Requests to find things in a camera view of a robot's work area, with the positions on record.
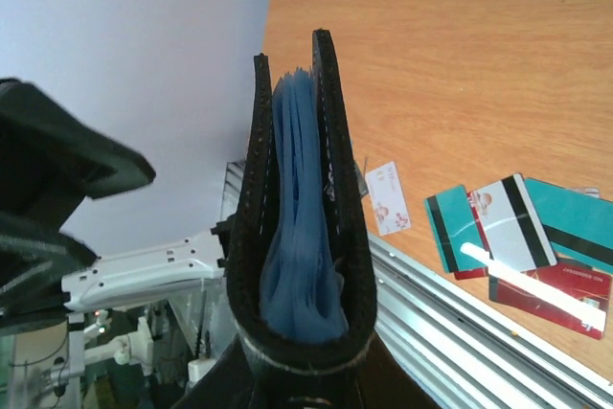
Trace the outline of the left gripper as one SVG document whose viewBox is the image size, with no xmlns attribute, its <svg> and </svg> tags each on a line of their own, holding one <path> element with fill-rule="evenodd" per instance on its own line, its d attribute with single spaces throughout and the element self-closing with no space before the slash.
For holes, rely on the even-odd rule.
<svg viewBox="0 0 613 409">
<path fill-rule="evenodd" d="M 60 229 L 81 202 L 148 186 L 139 152 L 81 123 L 30 82 L 1 81 L 1 325 L 64 321 L 62 279 L 97 255 Z"/>
</svg>

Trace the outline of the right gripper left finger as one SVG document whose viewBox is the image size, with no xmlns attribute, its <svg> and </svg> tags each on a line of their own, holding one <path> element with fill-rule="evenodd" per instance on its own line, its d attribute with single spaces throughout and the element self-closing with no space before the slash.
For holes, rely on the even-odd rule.
<svg viewBox="0 0 613 409">
<path fill-rule="evenodd" d="M 172 409 L 264 409 L 268 407 L 236 336 L 213 368 Z"/>
</svg>

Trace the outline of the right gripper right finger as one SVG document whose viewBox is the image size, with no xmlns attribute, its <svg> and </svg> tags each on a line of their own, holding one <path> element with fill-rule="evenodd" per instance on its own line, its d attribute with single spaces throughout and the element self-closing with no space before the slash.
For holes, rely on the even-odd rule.
<svg viewBox="0 0 613 409">
<path fill-rule="evenodd" d="M 350 408 L 426 409 L 440 408 L 419 384 L 399 366 L 375 334 L 356 375 Z"/>
</svg>

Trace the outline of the black leather card holder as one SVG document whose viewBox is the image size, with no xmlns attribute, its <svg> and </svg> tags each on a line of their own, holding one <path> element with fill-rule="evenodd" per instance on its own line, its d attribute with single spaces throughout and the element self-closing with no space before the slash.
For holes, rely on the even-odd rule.
<svg viewBox="0 0 613 409">
<path fill-rule="evenodd" d="M 246 351 L 297 375 L 354 366 L 372 341 L 376 288 L 337 56 L 312 35 L 312 63 L 255 96 L 226 266 Z"/>
</svg>

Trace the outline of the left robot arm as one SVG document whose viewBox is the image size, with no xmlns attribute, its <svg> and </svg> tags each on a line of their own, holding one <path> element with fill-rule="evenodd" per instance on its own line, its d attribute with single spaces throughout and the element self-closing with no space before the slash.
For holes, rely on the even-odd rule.
<svg viewBox="0 0 613 409">
<path fill-rule="evenodd" d="M 1 82 L 1 332 L 45 329 L 73 313 L 141 305 L 218 278 L 209 233 L 100 256 L 62 232 L 85 199 L 148 186 L 139 152 L 82 124 L 34 84 Z"/>
</svg>

